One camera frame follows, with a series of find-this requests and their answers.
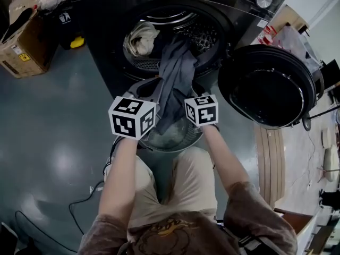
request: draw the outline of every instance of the black washing machine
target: black washing machine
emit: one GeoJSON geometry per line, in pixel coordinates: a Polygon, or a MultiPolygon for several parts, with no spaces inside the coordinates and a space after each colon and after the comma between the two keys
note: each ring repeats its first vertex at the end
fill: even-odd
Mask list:
{"type": "Polygon", "coordinates": [[[86,42],[112,96],[158,74],[160,57],[133,57],[123,47],[140,20],[190,37],[195,78],[212,85],[237,111],[276,129],[315,103],[311,74],[278,48],[249,46],[284,0],[72,0],[86,42]]]}

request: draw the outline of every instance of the shoe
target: shoe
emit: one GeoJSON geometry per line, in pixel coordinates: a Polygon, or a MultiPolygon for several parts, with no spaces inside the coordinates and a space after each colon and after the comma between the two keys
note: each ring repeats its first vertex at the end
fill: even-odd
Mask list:
{"type": "Polygon", "coordinates": [[[8,227],[5,223],[1,222],[0,232],[0,249],[2,255],[13,255],[18,242],[17,234],[8,227]]]}
{"type": "Polygon", "coordinates": [[[15,255],[42,255],[42,253],[34,245],[33,239],[29,237],[27,247],[18,251],[15,255]]]}

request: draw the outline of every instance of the brown t-shirt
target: brown t-shirt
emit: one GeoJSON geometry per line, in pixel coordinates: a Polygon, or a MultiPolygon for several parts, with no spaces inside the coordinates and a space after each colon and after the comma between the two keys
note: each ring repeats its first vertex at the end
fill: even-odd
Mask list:
{"type": "Polygon", "coordinates": [[[296,254],[292,227],[279,217],[249,182],[235,183],[224,215],[226,232],[199,212],[180,212],[161,222],[135,229],[135,242],[115,218],[99,215],[83,237],[80,255],[240,254],[238,240],[259,237],[277,254],[296,254]]]}

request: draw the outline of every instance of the white cube with black pattern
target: white cube with black pattern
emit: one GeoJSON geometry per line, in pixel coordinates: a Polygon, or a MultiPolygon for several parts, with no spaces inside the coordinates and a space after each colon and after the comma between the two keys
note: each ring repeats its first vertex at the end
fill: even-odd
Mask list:
{"type": "Polygon", "coordinates": [[[112,133],[140,140],[156,124],[156,103],[117,96],[109,111],[112,133]]]}
{"type": "Polygon", "coordinates": [[[195,126],[218,123],[218,102],[215,95],[188,98],[184,102],[186,117],[195,126]]]}

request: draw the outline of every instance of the black cable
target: black cable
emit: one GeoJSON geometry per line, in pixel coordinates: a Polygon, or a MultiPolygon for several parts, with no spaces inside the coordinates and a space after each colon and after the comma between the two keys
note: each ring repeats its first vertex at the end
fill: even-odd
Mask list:
{"type": "Polygon", "coordinates": [[[103,168],[103,176],[105,176],[105,169],[107,166],[109,166],[111,164],[111,159],[112,159],[112,155],[113,155],[113,152],[115,151],[116,149],[116,146],[117,144],[123,140],[124,137],[117,137],[117,139],[114,141],[114,143],[112,144],[112,147],[111,147],[111,151],[110,151],[110,158],[108,160],[108,162],[105,164],[104,168],[103,168]]]}
{"type": "Polygon", "coordinates": [[[17,224],[17,226],[18,226],[18,228],[20,229],[20,230],[22,230],[27,236],[29,236],[20,226],[19,226],[19,222],[18,222],[18,218],[17,218],[17,214],[18,213],[20,213],[20,214],[22,214],[22,216],[23,217],[25,217],[26,218],[26,220],[29,222],[29,223],[31,223],[38,231],[40,231],[41,233],[43,233],[45,236],[47,236],[48,238],[50,238],[53,242],[55,242],[55,243],[57,243],[58,245],[60,245],[60,246],[62,246],[63,248],[65,248],[65,249],[67,249],[67,250],[69,250],[69,251],[72,251],[72,252],[74,252],[74,253],[77,253],[77,251],[75,251],[75,250],[73,250],[73,249],[69,249],[68,247],[66,247],[66,246],[64,246],[62,243],[59,243],[57,240],[54,240],[51,236],[49,236],[46,232],[44,232],[43,230],[41,230],[39,227],[37,227],[22,211],[19,211],[19,210],[17,210],[16,212],[15,212],[15,221],[16,221],[16,224],[17,224]]]}
{"type": "Polygon", "coordinates": [[[325,112],[319,113],[319,114],[314,115],[314,116],[311,116],[311,117],[309,117],[309,119],[310,119],[310,120],[314,120],[314,119],[317,119],[317,118],[323,116],[324,114],[327,114],[328,112],[332,112],[332,111],[337,110],[337,109],[334,109],[336,105],[337,105],[337,104],[331,105],[331,107],[330,107],[328,110],[326,110],[325,112]]]}
{"type": "Polygon", "coordinates": [[[83,202],[85,202],[85,201],[88,201],[88,200],[93,196],[93,194],[95,193],[95,191],[96,191],[96,189],[98,188],[98,186],[99,186],[100,184],[102,184],[102,183],[104,183],[104,181],[99,181],[99,182],[96,184],[96,186],[94,187],[93,191],[91,192],[91,194],[90,194],[90,196],[89,196],[88,198],[86,198],[86,199],[84,199],[84,200],[80,200],[80,201],[73,202],[73,203],[70,203],[70,204],[69,204],[69,211],[70,211],[70,214],[71,214],[71,216],[72,216],[72,218],[73,218],[73,220],[74,220],[76,226],[78,227],[78,229],[79,229],[80,232],[82,233],[82,235],[84,235],[84,231],[83,231],[83,230],[81,229],[81,227],[79,226],[79,224],[78,224],[78,222],[77,222],[77,220],[76,220],[76,218],[75,218],[75,216],[74,216],[74,214],[73,214],[73,212],[72,212],[72,205],[76,205],[76,204],[79,204],[79,203],[83,203],[83,202]]]}

